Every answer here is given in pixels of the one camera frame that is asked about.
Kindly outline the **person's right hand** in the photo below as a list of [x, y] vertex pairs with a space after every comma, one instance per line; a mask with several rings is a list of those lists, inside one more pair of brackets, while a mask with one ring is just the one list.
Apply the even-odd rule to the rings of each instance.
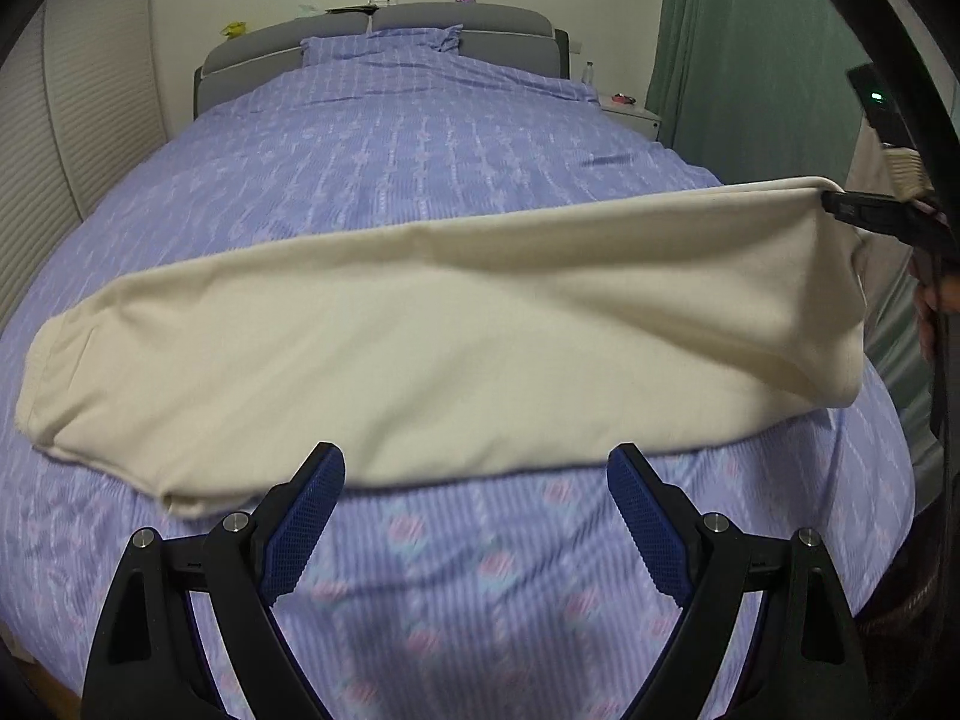
[[921, 355], [928, 362], [934, 362], [935, 358], [935, 339], [934, 339], [934, 304], [929, 297], [929, 288], [923, 280], [921, 273], [921, 262], [918, 257], [913, 257], [910, 262], [910, 275], [914, 278], [914, 318], [916, 319], [916, 330], [918, 330], [919, 348]]

